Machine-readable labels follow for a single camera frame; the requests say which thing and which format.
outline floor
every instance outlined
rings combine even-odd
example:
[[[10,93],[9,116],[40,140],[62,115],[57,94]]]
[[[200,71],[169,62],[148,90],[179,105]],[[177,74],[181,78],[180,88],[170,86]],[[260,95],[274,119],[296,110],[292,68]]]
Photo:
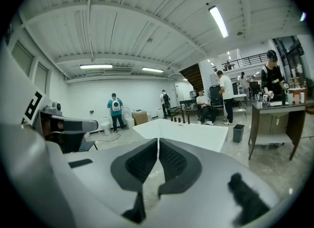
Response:
[[[190,117],[192,123],[197,123],[197,117]],[[223,125],[223,116],[218,116],[215,125]],[[251,160],[248,160],[248,139],[251,125],[251,107],[248,107],[247,118],[243,112],[234,114],[234,125],[244,125],[244,133],[240,143],[233,142],[233,126],[229,126],[228,138],[225,141],[221,153],[233,157],[252,172],[267,182],[283,199],[289,192],[301,187],[312,170],[314,161],[314,115],[306,115],[301,141],[292,161],[289,155],[292,151],[292,143],[275,147],[256,146]],[[133,129],[118,131],[105,136],[100,132],[91,135],[88,141],[98,141],[98,149],[109,149],[119,145],[142,140],[143,138]],[[158,202],[157,189],[164,183],[163,169],[159,161],[155,164],[151,174],[143,185],[145,209],[150,211]]]

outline ceiling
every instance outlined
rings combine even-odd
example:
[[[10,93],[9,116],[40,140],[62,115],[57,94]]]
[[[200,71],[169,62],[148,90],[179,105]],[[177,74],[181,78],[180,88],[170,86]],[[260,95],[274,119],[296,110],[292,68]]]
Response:
[[[214,5],[227,38],[208,12]],[[211,56],[308,32],[292,0],[25,0],[19,16],[19,27],[70,79],[103,73],[79,68],[92,62],[127,67],[128,75],[152,75],[141,70],[149,67],[180,77],[180,70]]]

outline fluorescent light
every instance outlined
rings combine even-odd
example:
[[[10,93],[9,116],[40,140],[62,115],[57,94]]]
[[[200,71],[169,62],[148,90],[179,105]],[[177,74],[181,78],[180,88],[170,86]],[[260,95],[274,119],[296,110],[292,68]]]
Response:
[[[162,73],[163,72],[163,70],[161,70],[161,69],[151,69],[151,68],[142,68],[142,70],[158,72],[158,73]]]
[[[79,66],[81,69],[112,69],[111,64],[85,64]]]
[[[214,17],[219,29],[220,29],[220,32],[222,34],[222,37],[223,38],[226,38],[229,36],[228,34],[228,31],[227,31],[227,28],[226,28],[226,25],[224,23],[224,20],[222,19],[221,17],[221,14],[218,10],[218,8],[216,6],[213,6],[209,9],[209,12],[211,13],[211,15]]]
[[[300,21],[301,21],[301,22],[304,21],[305,18],[306,18],[306,12],[302,12],[302,16],[301,16]]]

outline black pants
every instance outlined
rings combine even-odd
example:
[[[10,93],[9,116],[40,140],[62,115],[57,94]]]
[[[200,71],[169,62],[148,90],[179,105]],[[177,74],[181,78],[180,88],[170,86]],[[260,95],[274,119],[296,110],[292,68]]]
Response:
[[[217,114],[218,114],[218,109],[216,109],[213,106],[204,106],[202,108],[202,111],[201,111],[201,114],[202,114],[201,115],[201,123],[205,122],[205,118],[208,115],[208,113],[210,113],[211,122],[213,123],[216,119]]]
[[[124,123],[123,123],[121,114],[117,116],[111,116],[111,117],[112,117],[113,131],[117,130],[117,118],[119,120],[120,127],[124,128]]]
[[[164,103],[162,104],[162,111],[163,111],[163,116],[166,118],[167,117],[167,115],[166,115],[166,106],[165,106]],[[170,109],[167,109],[167,112],[168,112],[169,117],[171,117]]]
[[[225,108],[226,108],[226,111],[227,111],[227,114],[228,114],[227,115],[227,119],[228,119],[229,123],[231,123],[231,124],[232,124],[232,121],[234,119],[234,112],[232,110],[233,101],[234,101],[233,98],[224,100]]]

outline door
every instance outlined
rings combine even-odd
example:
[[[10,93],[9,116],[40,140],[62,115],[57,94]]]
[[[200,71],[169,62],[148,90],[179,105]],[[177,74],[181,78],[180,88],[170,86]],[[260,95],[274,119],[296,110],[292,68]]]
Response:
[[[175,93],[177,97],[177,104],[178,104],[178,107],[180,107],[180,101],[184,101],[183,91],[182,91],[182,88],[180,87],[180,84],[175,83],[174,85],[175,85]]]

